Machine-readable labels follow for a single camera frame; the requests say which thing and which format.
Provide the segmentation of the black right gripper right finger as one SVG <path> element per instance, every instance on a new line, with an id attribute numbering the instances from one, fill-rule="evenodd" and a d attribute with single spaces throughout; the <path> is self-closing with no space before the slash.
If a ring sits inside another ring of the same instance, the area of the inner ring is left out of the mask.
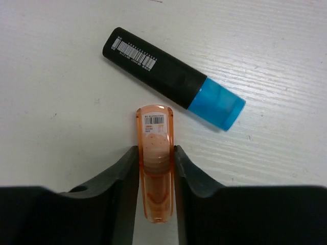
<path id="1" fill-rule="evenodd" d="M 326 244 L 323 186 L 225 186 L 174 148 L 180 244 Z"/>

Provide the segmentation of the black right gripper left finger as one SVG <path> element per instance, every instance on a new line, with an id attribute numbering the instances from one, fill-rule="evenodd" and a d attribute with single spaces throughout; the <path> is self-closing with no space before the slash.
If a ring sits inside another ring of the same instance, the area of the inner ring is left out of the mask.
<path id="1" fill-rule="evenodd" d="M 1 244 L 132 244 L 138 148 L 68 192 L 1 188 Z"/>

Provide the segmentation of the black highlighter blue cap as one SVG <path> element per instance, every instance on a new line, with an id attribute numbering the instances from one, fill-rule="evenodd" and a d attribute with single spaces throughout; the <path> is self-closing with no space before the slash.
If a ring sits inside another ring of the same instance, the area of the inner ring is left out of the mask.
<path id="1" fill-rule="evenodd" d="M 186 63 L 117 27 L 102 54 L 109 61 L 223 131 L 228 131 L 245 100 Z"/>

